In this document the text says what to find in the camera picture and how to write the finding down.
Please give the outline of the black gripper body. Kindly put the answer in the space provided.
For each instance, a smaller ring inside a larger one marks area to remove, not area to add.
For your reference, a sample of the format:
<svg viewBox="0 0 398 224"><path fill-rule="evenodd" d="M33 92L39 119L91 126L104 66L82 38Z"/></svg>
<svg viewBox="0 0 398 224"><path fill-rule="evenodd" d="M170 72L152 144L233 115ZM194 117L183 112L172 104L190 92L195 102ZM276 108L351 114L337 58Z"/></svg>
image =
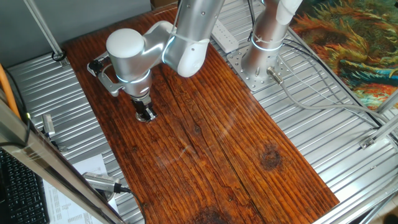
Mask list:
<svg viewBox="0 0 398 224"><path fill-rule="evenodd" d="M152 107L152 100L150 98L150 95L144 95L144 96L131 96L132 103L136 109L136 112L140 115L143 116L144 110L146 107L151 106Z"/></svg>

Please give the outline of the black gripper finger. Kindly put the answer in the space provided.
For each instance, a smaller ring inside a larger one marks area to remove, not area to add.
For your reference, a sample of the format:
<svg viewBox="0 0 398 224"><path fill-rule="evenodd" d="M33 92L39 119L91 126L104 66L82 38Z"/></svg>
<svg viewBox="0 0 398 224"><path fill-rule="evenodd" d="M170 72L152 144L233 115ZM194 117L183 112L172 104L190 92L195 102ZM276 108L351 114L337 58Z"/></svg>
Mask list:
<svg viewBox="0 0 398 224"><path fill-rule="evenodd" d="M153 110L153 107L146 107L144 110L144 119L146 122L150 122L156 119L157 113Z"/></svg>

